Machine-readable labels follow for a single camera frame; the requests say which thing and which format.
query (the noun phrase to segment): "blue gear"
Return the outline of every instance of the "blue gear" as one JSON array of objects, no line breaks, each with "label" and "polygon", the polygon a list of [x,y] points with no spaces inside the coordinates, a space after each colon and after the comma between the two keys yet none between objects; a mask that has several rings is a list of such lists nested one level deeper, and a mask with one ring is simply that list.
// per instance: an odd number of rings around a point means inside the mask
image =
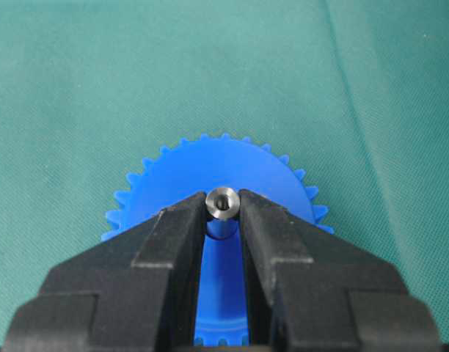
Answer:
[{"label": "blue gear", "polygon": [[[200,140],[180,141],[173,150],[161,148],[157,161],[143,159],[142,175],[127,174],[130,191],[117,191],[120,210],[106,213],[112,231],[104,233],[106,241],[145,221],[169,205],[198,191],[209,192],[219,186],[238,191],[247,188],[285,206],[294,215],[321,229],[328,208],[313,205],[318,193],[315,186],[302,183],[305,171],[292,171],[289,157],[270,153],[270,146],[202,135]],[[247,312],[239,231],[217,241],[205,237],[200,291],[195,330],[196,343],[203,345],[241,345],[248,343]]]}]

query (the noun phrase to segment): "gear teeth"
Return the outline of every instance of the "gear teeth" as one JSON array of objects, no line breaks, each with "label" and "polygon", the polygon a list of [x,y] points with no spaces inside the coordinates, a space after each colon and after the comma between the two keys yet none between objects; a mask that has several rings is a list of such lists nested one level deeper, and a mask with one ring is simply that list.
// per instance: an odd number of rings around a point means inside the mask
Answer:
[{"label": "gear teeth", "polygon": [[310,200],[313,200],[315,196],[319,193],[319,188],[317,186],[306,187],[306,195]]},{"label": "gear teeth", "polygon": [[270,144],[267,144],[267,143],[263,144],[262,149],[264,149],[266,152],[269,152],[269,153],[271,152]]},{"label": "gear teeth", "polygon": [[168,147],[166,147],[165,145],[163,145],[161,148],[159,148],[159,152],[161,153],[161,154],[166,154],[166,153],[168,153],[168,152],[170,152],[171,150],[168,148]]},{"label": "gear teeth", "polygon": [[334,235],[334,229],[330,226],[326,226],[326,225],[316,225],[317,227],[319,227],[321,230],[330,233],[331,235]]},{"label": "gear teeth", "polygon": [[143,158],[142,163],[143,163],[143,167],[145,168],[145,171],[148,171],[148,169],[151,167],[151,165],[154,164],[154,161],[149,158]]},{"label": "gear teeth", "polygon": [[303,169],[297,169],[293,172],[298,180],[303,181],[303,178],[306,175],[306,171],[304,171]]},{"label": "gear teeth", "polygon": [[119,203],[119,206],[124,208],[130,199],[130,192],[116,191],[114,192],[114,198]]},{"label": "gear teeth", "polygon": [[132,189],[138,184],[140,178],[142,178],[140,175],[134,174],[133,172],[127,174],[127,181],[130,183]]},{"label": "gear teeth", "polygon": [[120,222],[122,221],[122,211],[121,210],[110,210],[106,213],[106,219],[112,225],[114,230],[120,228]]},{"label": "gear teeth", "polygon": [[281,162],[283,162],[286,165],[288,165],[288,163],[290,162],[290,157],[286,154],[283,154],[282,156],[280,156],[279,159]]},{"label": "gear teeth", "polygon": [[316,224],[322,220],[325,215],[329,212],[329,209],[325,205],[313,205],[313,213]]}]

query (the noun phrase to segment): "green cloth background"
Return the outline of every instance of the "green cloth background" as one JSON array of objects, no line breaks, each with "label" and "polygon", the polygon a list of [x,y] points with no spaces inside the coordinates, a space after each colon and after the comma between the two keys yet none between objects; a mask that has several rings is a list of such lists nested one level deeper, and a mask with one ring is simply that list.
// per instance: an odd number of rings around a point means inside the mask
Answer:
[{"label": "green cloth background", "polygon": [[449,342],[449,0],[1,0],[0,344],[125,173],[202,132],[288,153]]}]

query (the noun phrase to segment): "blue plastic gear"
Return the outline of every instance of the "blue plastic gear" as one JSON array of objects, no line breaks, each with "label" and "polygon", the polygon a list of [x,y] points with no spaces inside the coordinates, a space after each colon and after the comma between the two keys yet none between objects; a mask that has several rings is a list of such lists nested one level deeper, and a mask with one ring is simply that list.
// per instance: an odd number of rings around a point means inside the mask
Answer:
[{"label": "blue plastic gear", "polygon": [[[157,161],[143,159],[142,175],[127,174],[130,191],[116,191],[119,210],[106,213],[112,231],[102,240],[149,219],[160,209],[198,192],[219,186],[247,188],[285,206],[294,215],[333,233],[320,222],[324,205],[313,205],[316,186],[304,186],[303,169],[291,170],[289,157],[276,157],[270,145],[257,146],[249,137],[231,139],[203,134],[199,140],[170,150],[161,148]],[[246,345],[247,311],[239,230],[225,240],[205,237],[197,307],[195,341],[203,345]]]}]

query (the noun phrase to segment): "black plastic jaw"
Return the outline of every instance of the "black plastic jaw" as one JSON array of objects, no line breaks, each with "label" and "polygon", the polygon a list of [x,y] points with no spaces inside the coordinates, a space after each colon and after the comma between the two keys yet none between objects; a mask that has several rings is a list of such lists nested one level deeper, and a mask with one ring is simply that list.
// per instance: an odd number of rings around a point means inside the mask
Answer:
[{"label": "black plastic jaw", "polygon": [[192,346],[207,213],[198,193],[53,268],[4,352],[440,351],[395,268],[239,192],[251,346]]}]

